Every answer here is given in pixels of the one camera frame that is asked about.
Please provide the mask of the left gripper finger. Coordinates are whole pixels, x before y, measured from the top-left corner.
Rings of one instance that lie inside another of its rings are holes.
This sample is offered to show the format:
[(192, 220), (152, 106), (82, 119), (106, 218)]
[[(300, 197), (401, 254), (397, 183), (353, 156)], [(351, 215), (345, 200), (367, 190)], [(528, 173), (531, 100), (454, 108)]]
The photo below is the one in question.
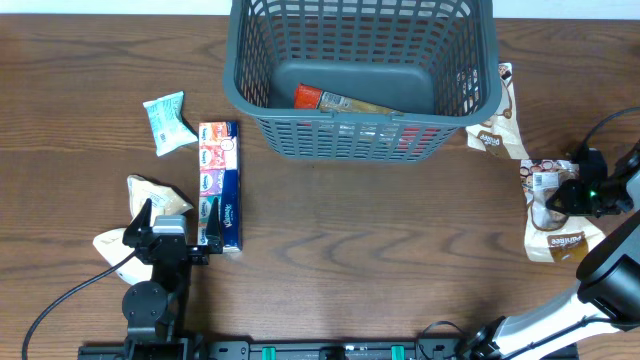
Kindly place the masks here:
[(150, 225), (152, 215), (152, 200), (147, 198), (132, 222), (124, 231), (122, 242), (128, 247), (139, 247), (152, 232)]
[(220, 226), (219, 208), (219, 199), (212, 197), (209, 217), (205, 227), (205, 239), (211, 254), (223, 253), (223, 235)]

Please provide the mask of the large cookie bag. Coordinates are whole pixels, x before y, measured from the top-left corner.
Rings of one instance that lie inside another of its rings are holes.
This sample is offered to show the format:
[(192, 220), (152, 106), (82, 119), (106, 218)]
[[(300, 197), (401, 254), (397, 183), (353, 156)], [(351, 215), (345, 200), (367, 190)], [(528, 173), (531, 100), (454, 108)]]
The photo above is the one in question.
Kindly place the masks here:
[(522, 160), (520, 179), (526, 199), (524, 247), (534, 262), (581, 262), (605, 234), (586, 217), (549, 210), (546, 201), (579, 167), (566, 160)]

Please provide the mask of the Kleenex tissue multipack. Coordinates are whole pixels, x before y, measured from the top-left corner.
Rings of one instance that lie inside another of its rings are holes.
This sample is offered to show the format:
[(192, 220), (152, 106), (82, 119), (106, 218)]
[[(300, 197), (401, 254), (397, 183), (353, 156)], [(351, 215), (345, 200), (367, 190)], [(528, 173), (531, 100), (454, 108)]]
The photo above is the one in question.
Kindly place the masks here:
[(207, 245), (205, 227), (211, 198), (219, 199), (223, 253), (241, 252), (239, 128), (236, 122), (200, 123), (198, 244)]

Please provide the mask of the orange spaghetti packet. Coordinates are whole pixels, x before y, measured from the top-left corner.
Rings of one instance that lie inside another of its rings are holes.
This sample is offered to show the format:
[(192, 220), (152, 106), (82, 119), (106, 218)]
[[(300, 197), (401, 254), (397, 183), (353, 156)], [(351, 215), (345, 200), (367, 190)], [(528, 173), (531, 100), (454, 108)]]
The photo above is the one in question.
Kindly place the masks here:
[[(388, 107), (328, 92), (302, 83), (298, 84), (294, 92), (294, 108), (317, 109), (322, 112), (338, 113), (371, 113), (383, 115), (395, 113), (395, 110)], [(432, 140), (439, 133), (439, 130), (435, 128), (427, 128), (426, 133), (423, 135), (419, 135), (418, 131), (419, 129), (417, 127), (404, 128), (398, 140), (398, 148), (401, 151), (406, 151), (410, 147), (410, 142), (412, 142), (415, 137), (418, 137), (422, 145), (417, 145), (414, 152), (422, 151), (425, 148), (425, 143)]]

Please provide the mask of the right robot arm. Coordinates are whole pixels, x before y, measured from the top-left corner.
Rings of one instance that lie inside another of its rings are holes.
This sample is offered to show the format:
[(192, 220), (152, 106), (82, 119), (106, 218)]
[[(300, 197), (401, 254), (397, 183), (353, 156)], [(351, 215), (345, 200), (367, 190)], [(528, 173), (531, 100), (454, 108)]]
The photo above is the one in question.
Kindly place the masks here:
[(583, 339), (639, 327), (639, 147), (611, 176), (601, 153), (578, 152), (580, 175), (545, 201), (564, 215), (631, 216), (596, 245), (576, 270), (577, 283), (523, 315), (501, 317), (460, 343), (459, 359), (542, 359)]

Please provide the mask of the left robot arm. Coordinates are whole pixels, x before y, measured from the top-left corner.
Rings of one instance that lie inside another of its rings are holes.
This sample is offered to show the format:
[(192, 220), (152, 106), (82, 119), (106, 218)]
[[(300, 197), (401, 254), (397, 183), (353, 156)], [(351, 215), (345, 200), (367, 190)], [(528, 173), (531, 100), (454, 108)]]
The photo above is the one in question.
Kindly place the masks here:
[(191, 270), (209, 263), (222, 252), (219, 201), (211, 205), (204, 245), (190, 245), (186, 218), (162, 215), (152, 218), (146, 200), (125, 229), (123, 244), (135, 257), (152, 267), (151, 278), (132, 285), (123, 297), (128, 321), (124, 356), (127, 359), (193, 359), (209, 357), (203, 337), (184, 329)]

